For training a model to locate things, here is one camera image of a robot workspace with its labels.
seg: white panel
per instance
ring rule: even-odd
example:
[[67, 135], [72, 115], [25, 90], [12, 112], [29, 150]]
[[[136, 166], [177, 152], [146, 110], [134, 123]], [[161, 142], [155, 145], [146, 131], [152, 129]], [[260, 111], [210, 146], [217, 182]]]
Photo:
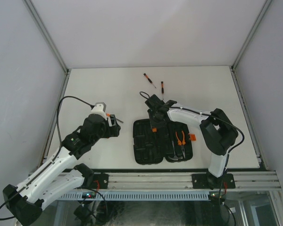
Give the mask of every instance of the white panel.
[[69, 68], [232, 65], [265, 0], [33, 0]]
[[237, 76], [263, 154], [283, 188], [283, 0], [272, 3]]
[[[22, 1], [0, 0], [0, 205], [2, 189], [37, 166], [63, 80]], [[0, 217], [10, 216], [3, 207]]]
[[[147, 73], [157, 86], [155, 89], [143, 76]], [[79, 97], [89, 103], [105, 102], [106, 112], [124, 121], [119, 137], [101, 139], [79, 162], [92, 169], [199, 169], [208, 168], [211, 152], [200, 129], [189, 127], [196, 135], [192, 143], [193, 158], [186, 162], [170, 163], [165, 159], [154, 165], [139, 165], [133, 152], [133, 122], [149, 118], [145, 99], [139, 91], [161, 97], [160, 81], [164, 81], [165, 100], [176, 100], [187, 107], [213, 111], [220, 108], [231, 122], [245, 134], [245, 142], [230, 154], [229, 168], [259, 167], [242, 108], [227, 66], [215, 67], [143, 67], [73, 69], [65, 96]], [[90, 107], [79, 101], [63, 102], [59, 124], [62, 139], [82, 125], [90, 114]], [[50, 155], [58, 148], [55, 131]]]

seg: black tool case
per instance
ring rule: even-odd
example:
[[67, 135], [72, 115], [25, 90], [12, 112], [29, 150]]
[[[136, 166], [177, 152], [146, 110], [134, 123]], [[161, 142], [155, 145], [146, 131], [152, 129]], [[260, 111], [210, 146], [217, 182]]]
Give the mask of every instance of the black tool case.
[[[181, 147], [177, 143], [175, 132], [182, 140], [185, 134], [185, 159]], [[134, 156], [138, 164], [158, 164], [164, 157], [169, 162], [181, 162], [193, 157], [192, 144], [186, 124], [169, 122], [167, 126], [152, 131], [150, 120], [137, 120], [133, 124]]]

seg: orange pliers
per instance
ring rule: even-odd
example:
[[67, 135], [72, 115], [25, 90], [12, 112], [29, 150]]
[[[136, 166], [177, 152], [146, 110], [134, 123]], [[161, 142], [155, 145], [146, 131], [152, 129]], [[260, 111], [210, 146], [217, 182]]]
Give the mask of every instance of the orange pliers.
[[183, 140], [182, 140], [182, 141], [178, 138], [177, 132], [176, 132], [175, 134], [176, 134], [176, 138], [177, 138], [177, 143], [178, 143], [178, 145], [181, 147], [181, 151], [183, 152], [183, 158], [185, 158], [185, 148], [184, 148], [185, 139], [184, 139], [184, 132], [181, 130], [181, 133], [183, 134]]

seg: orange and black screwdriver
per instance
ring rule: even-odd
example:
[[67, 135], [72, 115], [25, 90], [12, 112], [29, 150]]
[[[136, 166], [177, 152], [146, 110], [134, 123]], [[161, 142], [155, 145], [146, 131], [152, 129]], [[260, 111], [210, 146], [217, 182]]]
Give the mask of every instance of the orange and black screwdriver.
[[162, 100], [164, 100], [164, 82], [161, 81], [161, 95], [162, 95]]
[[149, 77], [146, 75], [146, 73], [144, 73], [143, 74], [147, 79], [148, 79], [148, 81], [154, 86], [154, 84], [153, 84], [153, 82], [152, 82], [152, 80], [151, 79], [149, 79]]

